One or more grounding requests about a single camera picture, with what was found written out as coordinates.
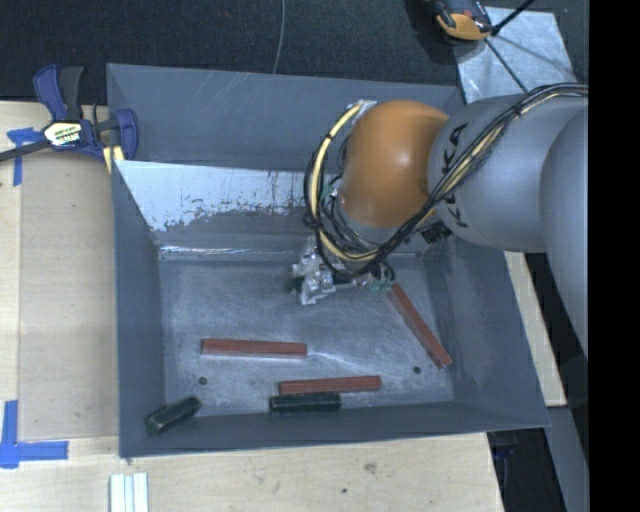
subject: black cable on floor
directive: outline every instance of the black cable on floor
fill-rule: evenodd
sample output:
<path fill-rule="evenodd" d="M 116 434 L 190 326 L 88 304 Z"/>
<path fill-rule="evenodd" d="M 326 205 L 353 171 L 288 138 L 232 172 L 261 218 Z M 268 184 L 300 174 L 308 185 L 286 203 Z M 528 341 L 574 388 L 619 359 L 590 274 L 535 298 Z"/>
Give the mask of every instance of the black cable on floor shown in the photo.
<path fill-rule="evenodd" d="M 504 66 L 504 68 L 507 70 L 507 72 L 511 75 L 511 78 L 513 78 L 513 80 L 518 84 L 518 87 L 520 87 L 520 89 L 522 89 L 522 92 L 524 92 L 524 93 L 529 92 L 529 89 L 527 89 L 525 87 L 525 85 L 520 81 L 520 79 L 516 76 L 516 74 L 513 72 L 513 69 L 511 69 L 511 66 L 509 66 L 509 64 L 507 64 L 507 61 L 505 61 L 502 58 L 502 55 L 500 55 L 498 53 L 498 50 L 496 50 L 495 46 L 493 46 L 491 44 L 491 41 L 489 41 L 488 39 L 485 39 L 485 43 L 487 43 L 487 46 L 491 49 L 491 51 L 498 58 L 500 63 Z"/>

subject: black cable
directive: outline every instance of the black cable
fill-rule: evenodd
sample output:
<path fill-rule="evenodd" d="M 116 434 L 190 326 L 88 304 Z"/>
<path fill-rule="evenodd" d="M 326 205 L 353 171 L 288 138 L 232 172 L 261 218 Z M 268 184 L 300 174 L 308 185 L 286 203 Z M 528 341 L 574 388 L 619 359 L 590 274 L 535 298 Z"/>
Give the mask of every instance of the black cable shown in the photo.
<path fill-rule="evenodd" d="M 381 266 L 384 264 L 384 260 L 391 254 L 409 235 L 411 235 L 415 228 L 419 223 L 423 221 L 426 215 L 445 197 L 451 194 L 456 188 L 458 188 L 464 181 L 473 174 L 475 170 L 480 168 L 484 161 L 489 157 L 491 151 L 495 147 L 495 145 L 500 141 L 502 135 L 505 130 L 509 126 L 511 122 L 516 119 L 519 119 L 523 113 L 525 113 L 528 109 L 533 108 L 542 102 L 553 98 L 554 96 L 562 95 L 562 96 L 588 96 L 588 86 L 572 84 L 572 83 L 563 83 L 563 84 L 553 84 L 547 86 L 540 86 L 525 95 L 520 101 L 514 104 L 511 108 L 505 110 L 500 115 L 498 115 L 485 129 L 474 139 L 471 144 L 467 146 L 467 148 L 460 154 L 458 159 L 451 166 L 450 170 L 447 174 L 436 184 L 434 189 L 431 191 L 431 195 L 425 202 L 424 206 L 420 209 L 420 211 L 408 219 L 398 230 L 383 244 L 378 246 L 377 253 L 373 258 L 361 255 L 360 257 L 352 257 L 349 261 L 352 263 L 358 263 L 358 260 L 363 260 L 364 264 L 362 267 L 356 270 L 345 271 L 342 269 L 337 269 L 335 265 L 333 265 L 328 256 L 326 255 L 325 249 L 322 244 L 322 239 L 320 234 L 322 233 L 327 237 L 328 240 L 336 247 L 341 248 L 340 241 L 336 240 L 336 238 L 329 233 L 323 226 L 321 211 L 322 208 L 317 209 L 317 213 L 315 217 L 312 217 L 309 196 L 308 196 L 308 183 L 311 171 L 313 169 L 313 163 L 315 162 L 315 156 L 317 152 L 314 153 L 314 157 L 312 158 L 309 166 L 307 167 L 307 172 L 305 173 L 304 179 L 304 197 L 305 204 L 307 205 L 307 211 L 305 212 L 305 224 L 314 229 L 316 234 L 316 243 L 318 248 L 318 253 L 320 254 L 323 261 L 327 264 L 327 266 L 334 271 L 336 274 L 341 276 L 349 276 L 349 278 L 357 277 L 359 275 L 365 274 L 367 272 L 371 272 L 374 275 L 381 275 Z M 459 170 L 459 167 L 465 162 L 471 154 L 475 151 L 475 149 L 481 144 L 484 143 L 486 137 L 490 136 L 494 133 L 493 140 L 482 149 L 477 155 L 472 157 L 472 160 L 464 167 L 464 174 L 457 178 L 456 182 L 452 187 L 443 190 L 448 184 L 449 179 L 456 175 Z M 318 177 L 319 183 L 324 184 L 324 162 L 320 168 L 320 175 Z M 322 187 L 317 187 L 317 200 L 318 204 L 321 202 Z"/>
<path fill-rule="evenodd" d="M 522 11 L 524 11 L 527 7 L 529 7 L 533 2 L 535 2 L 535 0 L 527 0 L 520 7 L 518 7 L 516 10 L 514 10 L 511 14 L 509 14 L 509 16 L 507 16 L 500 23 L 498 23 L 495 27 L 493 27 L 493 29 L 491 29 L 491 35 L 492 36 L 497 36 L 498 33 L 504 28 L 505 25 L 510 23 L 511 20 L 513 20 L 513 18 L 518 16 Z"/>
<path fill-rule="evenodd" d="M 367 240 L 366 238 L 364 238 L 362 235 L 360 235 L 359 233 L 357 233 L 355 230 L 353 230 L 350 226 L 349 223 L 347 221 L 344 220 L 344 217 L 342 217 L 342 214 L 340 213 L 340 210 L 338 210 L 338 220 L 340 221 L 340 224 L 343 226 L 343 229 L 345 229 L 351 236 L 351 238 L 353 240 L 355 240 L 354 243 L 359 244 L 359 247 L 361 251 L 366 252 L 366 251 L 370 251 L 372 249 L 372 247 L 377 248 L 379 246 L 379 244 L 373 243 L 370 240 Z"/>
<path fill-rule="evenodd" d="M 494 55 L 498 58 L 498 60 L 500 61 L 500 63 L 504 66 L 504 68 L 507 70 L 507 73 L 509 73 L 511 75 L 511 78 L 513 78 L 513 80 L 518 84 L 518 87 L 520 87 L 520 89 L 522 89 L 522 92 L 529 92 L 529 89 L 527 89 L 525 87 L 525 85 L 520 81 L 520 79 L 517 77 L 517 75 L 514 73 L 513 69 L 511 69 L 511 66 L 509 66 L 509 64 L 507 64 L 507 61 L 504 60 L 504 58 L 502 58 L 502 55 L 500 55 L 498 53 L 498 50 L 496 50 L 496 47 L 493 46 L 491 44 L 491 41 L 489 41 L 488 39 L 485 39 L 485 43 L 487 43 L 487 46 L 491 49 L 491 51 L 494 53 Z"/>
<path fill-rule="evenodd" d="M 276 58 L 273 61 L 273 69 L 271 74 L 275 75 L 276 69 L 278 69 L 278 63 L 280 62 L 280 51 L 282 50 L 282 41 L 284 40 L 284 20 L 286 17 L 285 0 L 280 2 L 280 37 L 278 38 L 278 50 L 276 51 Z"/>
<path fill-rule="evenodd" d="M 326 203 L 324 203 L 324 201 L 321 205 L 321 208 L 322 208 L 322 213 L 324 213 L 325 217 L 327 217 L 331 221 L 331 225 L 333 226 L 333 230 L 336 232 L 336 235 L 340 239 L 346 242 L 347 248 L 350 250 L 355 250 L 355 251 L 367 250 L 366 247 L 357 243 L 357 239 L 353 240 L 353 236 L 349 237 L 349 233 L 345 233 L 343 231 L 343 227 L 347 228 L 348 231 L 351 231 L 351 230 L 349 226 L 347 226 L 346 224 L 343 226 L 339 225 L 338 220 L 336 219 L 336 216 L 334 213 L 335 204 L 336 204 L 335 198 L 332 198 L 330 209 L 327 209 L 327 205 Z"/>
<path fill-rule="evenodd" d="M 344 138 L 344 140 L 342 141 L 342 144 L 340 144 L 340 149 L 338 150 L 338 156 L 336 157 L 338 169 L 340 169 L 341 171 L 344 170 L 344 162 L 347 159 L 347 144 L 349 143 L 350 136 L 351 134 L 347 135 Z"/>
<path fill-rule="evenodd" d="M 387 272 L 389 274 L 389 281 L 393 282 L 396 280 L 396 272 L 395 270 L 393 270 L 393 267 L 391 265 L 389 265 L 388 262 L 384 262 L 384 267 L 387 269 Z"/>

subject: blue tape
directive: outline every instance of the blue tape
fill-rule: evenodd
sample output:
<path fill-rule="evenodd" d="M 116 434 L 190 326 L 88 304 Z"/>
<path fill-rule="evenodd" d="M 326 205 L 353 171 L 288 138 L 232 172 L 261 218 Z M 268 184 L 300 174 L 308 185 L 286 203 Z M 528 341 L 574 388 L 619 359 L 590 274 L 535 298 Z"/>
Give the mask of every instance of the blue tape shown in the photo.
<path fill-rule="evenodd" d="M 25 143 L 40 142 L 44 140 L 44 135 L 33 128 L 20 128 L 19 130 L 9 130 L 7 137 L 16 147 L 20 147 Z M 16 158 L 13 165 L 13 186 L 17 187 L 22 183 L 22 157 Z"/>
<path fill-rule="evenodd" d="M 0 442 L 0 468 L 15 469 L 20 462 L 31 460 L 66 460 L 69 458 L 69 441 L 44 441 L 19 443 L 18 401 L 4 404 L 2 441 Z"/>

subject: clamp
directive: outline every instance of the clamp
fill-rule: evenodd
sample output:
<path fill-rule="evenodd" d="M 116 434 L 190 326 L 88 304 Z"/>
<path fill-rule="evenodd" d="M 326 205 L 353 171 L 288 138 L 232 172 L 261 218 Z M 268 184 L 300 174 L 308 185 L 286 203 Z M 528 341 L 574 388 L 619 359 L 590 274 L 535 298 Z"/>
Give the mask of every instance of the clamp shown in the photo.
<path fill-rule="evenodd" d="M 87 155 L 109 165 L 109 149 L 100 141 L 99 133 L 113 128 L 119 128 L 119 145 L 124 158 L 134 157 L 138 148 L 138 128 L 132 110 L 118 110 L 114 119 L 98 123 L 94 109 L 93 123 L 83 119 L 78 104 L 78 85 L 83 71 L 80 66 L 62 68 L 50 64 L 35 74 L 33 86 L 38 101 L 47 107 L 52 122 L 41 130 L 43 140 L 0 153 L 0 162 L 50 148 Z"/>

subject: gray bin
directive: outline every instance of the gray bin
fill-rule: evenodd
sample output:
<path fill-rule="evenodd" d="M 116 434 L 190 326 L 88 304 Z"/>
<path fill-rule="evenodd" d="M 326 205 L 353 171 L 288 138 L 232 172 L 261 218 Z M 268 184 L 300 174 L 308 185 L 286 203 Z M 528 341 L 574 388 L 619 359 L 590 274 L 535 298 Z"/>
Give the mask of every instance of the gray bin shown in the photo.
<path fill-rule="evenodd" d="M 548 425 L 500 251 L 449 237 L 392 256 L 453 359 L 442 370 L 384 295 L 353 288 L 301 306 L 286 290 L 310 234 L 301 178 L 346 105 L 405 98 L 452 114 L 457 89 L 123 65 L 108 79 L 110 109 L 132 109 L 140 129 L 135 161 L 112 175 L 121 456 Z M 201 357 L 204 337 L 301 341 L 309 355 Z M 382 389 L 345 394 L 338 412 L 268 413 L 281 380 L 363 374 Z M 187 396 L 204 404 L 196 417 L 149 436 L 147 416 Z"/>

